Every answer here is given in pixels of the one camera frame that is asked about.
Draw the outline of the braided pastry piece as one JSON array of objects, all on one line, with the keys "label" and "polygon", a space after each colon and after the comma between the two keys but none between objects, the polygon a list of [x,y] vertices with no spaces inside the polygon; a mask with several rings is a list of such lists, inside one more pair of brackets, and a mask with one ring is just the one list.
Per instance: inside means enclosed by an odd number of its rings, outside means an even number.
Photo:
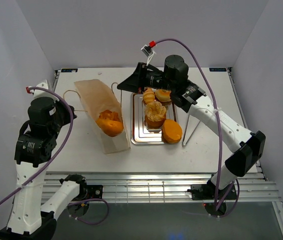
[{"label": "braided pastry piece", "polygon": [[116,121],[116,122],[121,122],[121,119],[119,117],[119,114],[116,111],[111,111],[106,109],[105,111],[101,112],[99,114],[100,119],[106,119],[106,120],[111,120],[111,121]]}]

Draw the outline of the long scored baguette loaf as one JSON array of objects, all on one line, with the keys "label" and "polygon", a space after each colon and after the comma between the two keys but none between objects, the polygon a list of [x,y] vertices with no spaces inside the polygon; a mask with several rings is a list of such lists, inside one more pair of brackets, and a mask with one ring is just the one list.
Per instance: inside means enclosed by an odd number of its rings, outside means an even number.
[{"label": "long scored baguette loaf", "polygon": [[124,130],[124,125],[120,121],[98,118],[96,124],[109,137],[116,137]]}]

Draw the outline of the metal serving tongs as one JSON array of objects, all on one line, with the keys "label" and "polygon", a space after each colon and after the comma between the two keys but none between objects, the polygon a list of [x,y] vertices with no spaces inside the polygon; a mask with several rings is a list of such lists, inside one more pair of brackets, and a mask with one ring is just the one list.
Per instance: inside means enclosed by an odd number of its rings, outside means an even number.
[{"label": "metal serving tongs", "polygon": [[183,134],[183,138],[182,138],[182,142],[181,142],[181,146],[183,148],[185,148],[188,145],[188,143],[192,139],[195,131],[197,130],[199,124],[200,124],[200,121],[197,118],[188,114],[186,126],[185,126],[185,129],[184,129],[184,134]]}]

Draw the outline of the glazed ring donut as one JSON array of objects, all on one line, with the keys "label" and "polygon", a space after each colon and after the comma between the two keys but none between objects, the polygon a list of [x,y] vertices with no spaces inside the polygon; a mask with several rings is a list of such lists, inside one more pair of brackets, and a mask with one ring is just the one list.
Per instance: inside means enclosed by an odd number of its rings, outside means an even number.
[{"label": "glazed ring donut", "polygon": [[155,97],[160,101],[161,103],[166,103],[171,101],[171,91],[170,90],[164,90],[164,89],[157,89],[155,91]]}]

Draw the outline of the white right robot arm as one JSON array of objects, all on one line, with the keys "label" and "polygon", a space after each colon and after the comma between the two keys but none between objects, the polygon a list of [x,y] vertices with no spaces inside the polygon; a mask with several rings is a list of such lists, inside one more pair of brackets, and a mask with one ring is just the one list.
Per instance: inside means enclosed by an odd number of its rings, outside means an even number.
[{"label": "white right robot arm", "polygon": [[193,200],[235,199],[234,182],[261,158],[266,136],[260,130],[252,132],[222,110],[218,110],[204,90],[191,82],[189,67],[179,55],[165,58],[163,70],[140,62],[136,69],[117,89],[142,93],[147,87],[170,91],[172,103],[190,116],[197,118],[212,130],[231,151],[231,156],[219,164],[206,184],[193,184],[188,190]]}]

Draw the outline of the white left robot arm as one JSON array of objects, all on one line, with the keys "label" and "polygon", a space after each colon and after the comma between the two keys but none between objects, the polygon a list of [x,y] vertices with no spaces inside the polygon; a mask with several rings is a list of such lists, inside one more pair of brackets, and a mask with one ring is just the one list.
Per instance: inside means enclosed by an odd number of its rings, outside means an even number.
[{"label": "white left robot arm", "polygon": [[46,169],[61,128],[70,123],[70,112],[59,101],[35,98],[27,110],[29,120],[19,132],[14,159],[20,188],[14,196],[7,226],[0,230],[1,240],[50,240],[57,219],[74,199],[87,196],[86,181],[81,175],[61,179],[59,190],[44,204],[42,193]]}]

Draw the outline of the round smooth bun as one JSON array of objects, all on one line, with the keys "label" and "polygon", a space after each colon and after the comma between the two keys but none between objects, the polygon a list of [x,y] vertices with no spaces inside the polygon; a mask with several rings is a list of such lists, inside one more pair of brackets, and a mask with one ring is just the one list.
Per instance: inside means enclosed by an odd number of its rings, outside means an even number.
[{"label": "round smooth bun", "polygon": [[183,130],[176,121],[166,119],[162,125],[162,135],[166,142],[175,144],[182,139]]}]

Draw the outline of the sugared flower bun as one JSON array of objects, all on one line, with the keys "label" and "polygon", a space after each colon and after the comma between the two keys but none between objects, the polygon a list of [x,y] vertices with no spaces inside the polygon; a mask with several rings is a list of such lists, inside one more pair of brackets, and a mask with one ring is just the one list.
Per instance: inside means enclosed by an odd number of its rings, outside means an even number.
[{"label": "sugared flower bun", "polygon": [[166,120],[167,109],[159,101],[153,101],[145,106],[145,121],[151,128],[160,128]]}]

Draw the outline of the beige paper bag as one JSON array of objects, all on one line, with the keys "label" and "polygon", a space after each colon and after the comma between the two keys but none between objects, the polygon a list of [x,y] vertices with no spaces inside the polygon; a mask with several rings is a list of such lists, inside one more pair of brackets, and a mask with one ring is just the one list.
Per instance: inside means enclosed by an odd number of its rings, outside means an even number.
[{"label": "beige paper bag", "polygon": [[75,89],[66,90],[78,95],[82,109],[104,154],[127,151],[131,148],[122,107],[115,94],[99,79],[74,82]]}]

